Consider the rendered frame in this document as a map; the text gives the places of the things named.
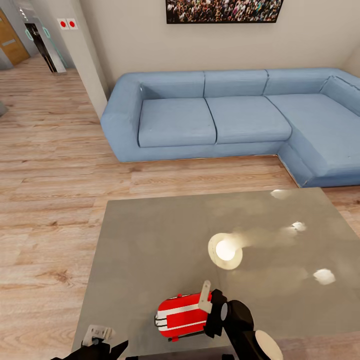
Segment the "radio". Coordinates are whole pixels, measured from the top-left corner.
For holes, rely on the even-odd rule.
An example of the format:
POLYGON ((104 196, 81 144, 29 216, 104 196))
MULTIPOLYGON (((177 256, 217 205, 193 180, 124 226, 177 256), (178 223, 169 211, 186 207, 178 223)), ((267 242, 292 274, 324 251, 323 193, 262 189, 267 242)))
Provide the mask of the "radio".
MULTIPOLYGON (((209 291, 209 302, 212 292, 209 291)), ((160 304, 154 316, 154 325, 163 336, 169 338, 169 342, 178 341, 180 336, 203 331, 209 313, 198 307, 200 296, 200 293, 179 295, 160 304)))

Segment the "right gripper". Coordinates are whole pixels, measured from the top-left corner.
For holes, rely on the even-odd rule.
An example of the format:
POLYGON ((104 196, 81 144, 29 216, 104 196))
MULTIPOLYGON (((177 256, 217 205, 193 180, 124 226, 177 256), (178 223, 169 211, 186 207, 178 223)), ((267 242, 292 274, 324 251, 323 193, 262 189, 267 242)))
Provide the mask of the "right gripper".
POLYGON ((207 336, 214 338, 215 335, 218 335, 219 337, 222 335, 223 326, 217 320, 216 311, 218 305, 227 301, 227 297, 223 295, 221 290, 215 289, 212 291, 210 301, 212 303, 211 313, 207 315, 206 324, 203 326, 203 332, 207 336))

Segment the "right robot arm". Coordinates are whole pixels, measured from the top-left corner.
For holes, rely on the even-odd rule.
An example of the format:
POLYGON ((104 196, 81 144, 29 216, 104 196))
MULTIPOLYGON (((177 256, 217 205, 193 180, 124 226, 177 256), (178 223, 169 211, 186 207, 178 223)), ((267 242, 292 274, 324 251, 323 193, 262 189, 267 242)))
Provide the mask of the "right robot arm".
POLYGON ((208 313, 203 332, 214 338, 222 335, 223 327, 239 360, 284 360, 276 341, 262 330, 254 331, 254 319, 249 308, 239 300, 228 302, 221 290, 212 291, 206 280, 200 293, 198 307, 208 313))

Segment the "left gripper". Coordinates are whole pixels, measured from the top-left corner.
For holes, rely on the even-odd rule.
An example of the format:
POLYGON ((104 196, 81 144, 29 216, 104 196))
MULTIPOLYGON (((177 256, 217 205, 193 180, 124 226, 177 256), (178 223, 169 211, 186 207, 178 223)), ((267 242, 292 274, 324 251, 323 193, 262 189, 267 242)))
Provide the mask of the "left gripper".
POLYGON ((110 344, 100 340, 98 344, 91 346, 81 344, 81 348, 74 351, 72 355, 75 355, 76 360, 117 360, 128 347, 128 344, 129 340, 112 347, 110 352, 110 344))

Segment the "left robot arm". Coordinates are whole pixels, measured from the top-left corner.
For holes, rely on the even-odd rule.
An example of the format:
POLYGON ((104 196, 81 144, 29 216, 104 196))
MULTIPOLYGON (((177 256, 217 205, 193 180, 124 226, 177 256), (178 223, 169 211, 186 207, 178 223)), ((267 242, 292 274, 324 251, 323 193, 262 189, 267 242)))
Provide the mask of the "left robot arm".
MULTIPOLYGON (((128 347, 129 340, 111 348, 102 340, 112 340, 115 330, 110 327, 91 324, 82 341, 81 348, 74 351, 63 360, 117 360, 128 347)), ((62 360, 55 357, 52 360, 62 360)))

